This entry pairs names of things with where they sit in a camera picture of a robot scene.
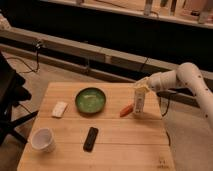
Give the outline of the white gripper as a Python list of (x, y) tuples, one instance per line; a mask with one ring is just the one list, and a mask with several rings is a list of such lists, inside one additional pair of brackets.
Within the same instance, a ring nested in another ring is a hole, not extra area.
[(147, 82), (148, 82), (147, 77), (142, 78), (134, 83), (133, 88), (137, 91), (149, 92), (150, 88)]

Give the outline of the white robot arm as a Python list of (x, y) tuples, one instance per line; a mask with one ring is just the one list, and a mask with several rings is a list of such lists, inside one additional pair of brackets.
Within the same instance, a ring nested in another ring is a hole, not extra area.
[(186, 62), (175, 70), (152, 74), (136, 81), (133, 87), (135, 90), (133, 109), (137, 107), (138, 93), (142, 93), (142, 99), (145, 99), (145, 94), (149, 91), (162, 92), (168, 89), (187, 88), (194, 95), (213, 129), (213, 93), (195, 64)]

